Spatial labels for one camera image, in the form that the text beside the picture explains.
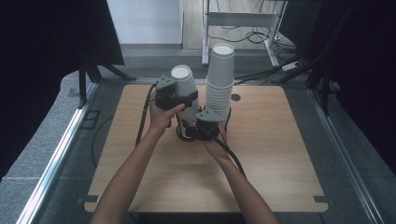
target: stack of paper cups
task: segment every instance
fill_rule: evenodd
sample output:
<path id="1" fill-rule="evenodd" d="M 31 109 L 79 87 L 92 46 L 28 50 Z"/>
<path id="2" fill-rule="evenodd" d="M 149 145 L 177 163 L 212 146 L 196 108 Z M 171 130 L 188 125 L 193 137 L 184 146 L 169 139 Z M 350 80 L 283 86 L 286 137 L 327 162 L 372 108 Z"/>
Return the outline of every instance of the stack of paper cups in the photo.
<path id="1" fill-rule="evenodd" d="M 227 122 L 233 93 L 234 49 L 220 43 L 213 46 L 206 77 L 206 106 Z"/>
<path id="2" fill-rule="evenodd" d="M 189 96 L 193 92 L 197 91 L 197 87 L 195 85 L 195 80 L 192 75 L 191 69 L 187 65 L 178 65 L 174 67 L 171 71 L 172 79 L 176 82 L 176 97 L 185 97 Z M 177 117 L 179 119 L 178 124 L 181 128 L 181 134 L 183 137 L 188 138 L 185 135 L 185 128 L 182 125 L 181 120 L 187 121 L 189 124 L 193 124 L 196 122 L 196 114 L 199 112 L 198 99 L 192 102 L 191 107 L 187 107 L 184 111 L 180 111 L 177 113 Z"/>

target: wooden table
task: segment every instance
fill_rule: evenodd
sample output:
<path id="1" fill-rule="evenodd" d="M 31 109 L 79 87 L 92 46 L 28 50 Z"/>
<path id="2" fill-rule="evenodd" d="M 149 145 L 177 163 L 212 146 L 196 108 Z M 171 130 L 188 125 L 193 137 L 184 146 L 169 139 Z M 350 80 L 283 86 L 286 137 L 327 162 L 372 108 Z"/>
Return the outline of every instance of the wooden table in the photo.
<path id="1" fill-rule="evenodd" d="M 205 105 L 205 86 L 198 86 Z M 134 149 L 149 85 L 127 85 L 111 125 L 89 195 L 104 192 Z M 228 145 L 247 179 L 275 212 L 324 212 L 326 203 L 288 100 L 280 87 L 235 86 L 241 100 L 231 102 Z M 201 142 L 183 142 L 176 119 L 158 143 L 129 211 L 239 212 L 224 173 Z M 149 126 L 149 115 L 145 131 Z M 85 203 L 94 211 L 96 203 Z"/>

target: hand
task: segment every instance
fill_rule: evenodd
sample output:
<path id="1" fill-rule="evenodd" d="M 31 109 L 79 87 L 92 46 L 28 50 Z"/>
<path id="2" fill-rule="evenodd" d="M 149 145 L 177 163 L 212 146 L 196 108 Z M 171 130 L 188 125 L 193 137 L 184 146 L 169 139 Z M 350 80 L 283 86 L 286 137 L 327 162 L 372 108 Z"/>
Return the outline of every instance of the hand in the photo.
<path id="1" fill-rule="evenodd" d="M 218 139 L 222 143 L 226 144 L 227 134 L 224 130 L 224 126 L 220 124 L 219 129 L 220 129 L 220 133 L 218 135 Z M 228 157 L 228 153 L 226 152 L 226 150 L 214 140 L 204 141 L 203 144 L 206 148 L 207 153 L 209 153 L 209 155 L 212 156 L 216 161 L 219 161 L 220 159 L 226 159 L 226 160 L 230 159 Z"/>
<path id="2" fill-rule="evenodd" d="M 151 94 L 151 99 L 155 99 L 155 90 Z M 176 113 L 182 111 L 184 107 L 185 106 L 183 104 L 177 105 L 174 108 L 165 111 L 156 106 L 155 101 L 151 101 L 149 104 L 150 128 L 156 128 L 165 132 L 171 118 L 174 117 Z"/>

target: metal frame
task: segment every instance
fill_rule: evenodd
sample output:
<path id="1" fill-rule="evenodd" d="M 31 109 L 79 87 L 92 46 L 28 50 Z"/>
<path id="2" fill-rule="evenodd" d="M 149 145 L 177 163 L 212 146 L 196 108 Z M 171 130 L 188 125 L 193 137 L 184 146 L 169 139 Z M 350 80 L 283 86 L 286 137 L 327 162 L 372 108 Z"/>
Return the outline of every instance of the metal frame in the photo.
<path id="1" fill-rule="evenodd" d="M 279 67 L 279 62 L 274 53 L 273 45 L 285 5 L 286 1 L 282 1 L 281 9 L 276 14 L 210 12 L 210 0 L 206 0 L 205 36 L 202 44 L 202 65 L 209 65 L 209 26 L 225 25 L 272 28 L 273 32 L 271 33 L 270 38 L 264 41 L 264 45 L 267 49 L 273 67 Z"/>
<path id="2" fill-rule="evenodd" d="M 340 162 L 344 166 L 344 169 L 347 176 L 349 177 L 353 189 L 356 191 L 356 194 L 361 201 L 361 205 L 363 206 L 367 217 L 369 218 L 371 223 L 384 223 L 384 220 L 379 214 L 378 208 L 372 195 L 370 194 L 369 190 L 364 184 L 363 179 L 361 178 L 360 172 L 353 164 L 352 159 L 350 159 L 349 154 L 347 153 L 347 150 L 340 136 L 338 135 L 338 132 L 332 125 L 332 120 L 321 109 L 320 100 L 317 92 L 315 90 L 308 89 L 308 94 L 314 103 L 314 106 L 318 112 L 318 115 L 324 125 L 327 134 L 329 135 L 332 143 L 334 144 L 335 151 L 340 159 Z"/>
<path id="3" fill-rule="evenodd" d="M 88 90 L 88 99 L 91 99 L 94 93 L 96 92 L 97 86 L 99 84 L 92 83 Z M 91 104 L 92 100 L 88 100 L 87 104 L 85 104 L 82 108 L 76 110 L 73 118 L 71 119 L 69 125 L 67 126 L 64 135 L 61 138 L 58 146 L 56 147 L 54 153 L 52 154 L 51 159 L 43 173 L 40 177 L 37 185 L 35 186 L 35 190 L 30 196 L 28 202 L 26 203 L 23 211 L 21 212 L 20 217 L 18 218 L 17 223 L 32 223 L 34 221 L 35 215 L 38 209 L 41 207 L 47 192 L 50 190 L 50 186 L 53 182 L 53 179 L 56 176 L 63 160 L 66 155 L 67 150 L 77 133 L 78 127 L 82 122 L 87 110 Z"/>

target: forearm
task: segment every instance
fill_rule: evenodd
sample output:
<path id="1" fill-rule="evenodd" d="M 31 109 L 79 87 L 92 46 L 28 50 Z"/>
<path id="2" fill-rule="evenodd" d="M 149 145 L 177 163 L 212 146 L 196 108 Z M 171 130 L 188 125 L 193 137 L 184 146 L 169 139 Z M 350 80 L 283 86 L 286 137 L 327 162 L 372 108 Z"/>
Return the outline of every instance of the forearm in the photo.
<path id="1" fill-rule="evenodd" d="M 122 222 L 162 134 L 161 130 L 148 129 L 148 132 L 108 184 L 95 209 L 92 223 Z"/>
<path id="2" fill-rule="evenodd" d="M 247 223 L 277 223 L 274 213 L 260 193 L 240 173 L 230 159 L 218 159 L 219 166 L 227 177 Z"/>

